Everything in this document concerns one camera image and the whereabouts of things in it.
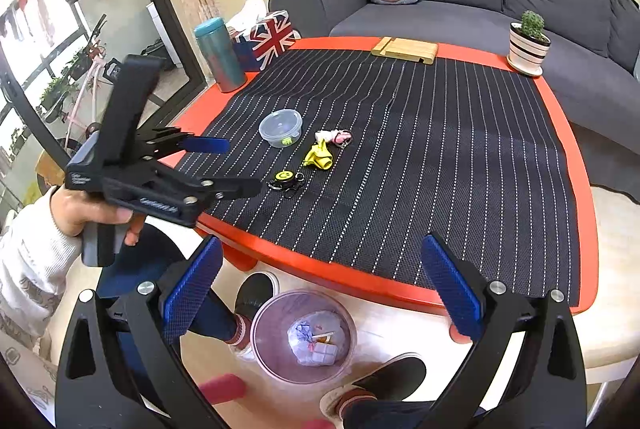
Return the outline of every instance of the jeans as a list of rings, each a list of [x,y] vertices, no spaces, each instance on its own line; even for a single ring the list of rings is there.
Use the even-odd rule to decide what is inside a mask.
[[[430,402],[396,402],[361,400],[348,406],[344,413],[344,429],[415,429],[424,420]],[[476,415],[484,413],[481,407]]]
[[[184,261],[184,256],[175,243],[164,232],[146,223],[135,247],[123,245],[113,265],[102,269],[97,295],[101,298],[117,297],[135,290],[142,281],[157,281],[169,265],[178,261]],[[210,290],[190,331],[228,341],[236,333],[236,317]],[[130,333],[119,333],[118,342],[140,394],[162,409],[162,402],[146,374],[133,337]],[[174,350],[180,355],[179,343],[174,345]]]

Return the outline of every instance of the human hand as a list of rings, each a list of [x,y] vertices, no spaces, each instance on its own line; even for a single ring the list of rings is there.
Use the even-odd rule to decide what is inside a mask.
[[[130,246],[134,246],[140,239],[146,217],[93,198],[85,191],[72,191],[64,186],[52,194],[49,207],[53,221],[60,232],[66,235],[80,234],[88,221],[111,225],[129,223],[124,243]]]

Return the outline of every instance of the door frame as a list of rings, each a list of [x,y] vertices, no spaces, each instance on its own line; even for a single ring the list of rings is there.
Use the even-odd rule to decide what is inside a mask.
[[[176,117],[196,96],[206,88],[206,80],[191,44],[184,33],[171,0],[151,0],[156,5],[158,15],[166,29],[172,45],[188,77],[182,85],[167,101],[164,102],[145,122],[139,130],[148,131],[153,128],[166,126]],[[49,153],[53,160],[65,167],[69,160],[68,155],[58,144],[54,136],[48,130],[42,119],[38,116],[33,106],[24,95],[24,89],[15,81],[11,68],[0,49],[0,77],[2,86],[11,88],[11,101],[22,122],[31,130],[41,146]]]

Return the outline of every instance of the red table edge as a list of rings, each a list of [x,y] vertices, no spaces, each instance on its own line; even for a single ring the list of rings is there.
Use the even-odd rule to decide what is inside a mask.
[[[291,49],[366,51],[371,50],[379,41],[379,37],[313,37],[298,40]],[[437,57],[514,71],[503,56],[463,46],[439,43]],[[247,74],[246,84],[256,75],[257,73]],[[556,96],[544,78],[536,77],[534,82],[566,153],[569,180],[574,190],[580,244],[580,299],[578,306],[572,307],[571,311],[577,314],[591,307],[598,291],[598,235],[593,197],[580,149]],[[244,86],[226,94],[220,92],[217,85],[212,86],[193,102],[175,125],[184,131],[202,134],[210,121]],[[163,162],[173,167],[183,154],[184,152],[176,153]],[[227,245],[307,281],[389,306],[443,313],[444,306],[434,290],[371,275],[337,263],[312,259],[244,232],[206,213],[200,215],[198,226],[206,232],[218,235]]]

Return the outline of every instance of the black striped tablecloth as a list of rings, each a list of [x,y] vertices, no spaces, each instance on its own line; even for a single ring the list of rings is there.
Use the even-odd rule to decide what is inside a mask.
[[[299,141],[270,148],[267,114],[293,108]],[[302,167],[316,130],[345,129],[329,171]],[[294,199],[264,185],[209,213],[296,252],[432,287],[420,242],[440,234],[458,257],[516,292],[559,288],[578,304],[580,251],[566,157],[535,84],[506,70],[437,58],[432,66],[355,50],[291,50],[236,94],[204,135],[225,155],[188,154],[198,176],[306,175]]]

